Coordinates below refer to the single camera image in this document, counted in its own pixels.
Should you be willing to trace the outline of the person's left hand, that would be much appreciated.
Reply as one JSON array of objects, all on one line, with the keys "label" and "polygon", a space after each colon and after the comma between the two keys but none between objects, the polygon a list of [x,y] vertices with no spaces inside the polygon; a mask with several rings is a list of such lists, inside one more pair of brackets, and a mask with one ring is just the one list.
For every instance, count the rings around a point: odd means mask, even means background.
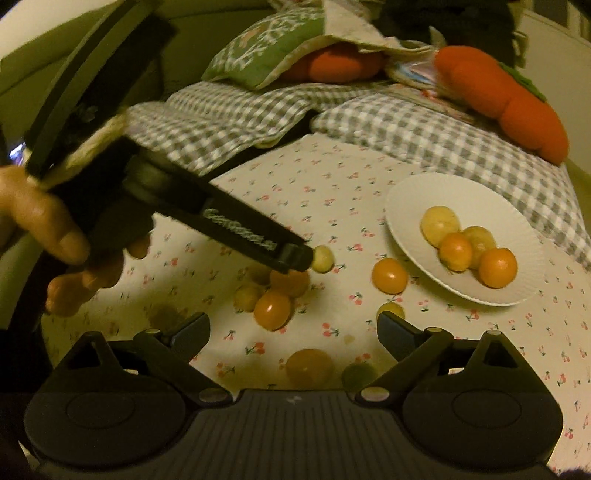
[{"label": "person's left hand", "polygon": [[[17,231],[30,233],[40,245],[71,266],[84,266],[90,244],[74,224],[63,203],[28,180],[19,166],[1,168],[1,249],[16,238]],[[121,277],[124,255],[110,255],[79,272],[51,280],[46,291],[48,313],[71,317],[100,289],[113,287]]]}]

